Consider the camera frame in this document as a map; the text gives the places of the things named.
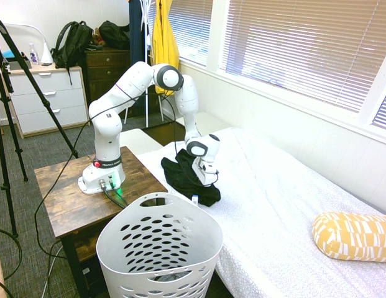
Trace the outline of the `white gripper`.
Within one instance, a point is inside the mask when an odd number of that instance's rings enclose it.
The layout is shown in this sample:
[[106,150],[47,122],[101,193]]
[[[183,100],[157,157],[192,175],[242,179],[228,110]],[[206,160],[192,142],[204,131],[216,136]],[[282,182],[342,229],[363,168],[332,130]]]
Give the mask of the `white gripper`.
[[209,186],[216,182],[216,167],[202,157],[196,157],[192,164],[192,169],[204,186]]

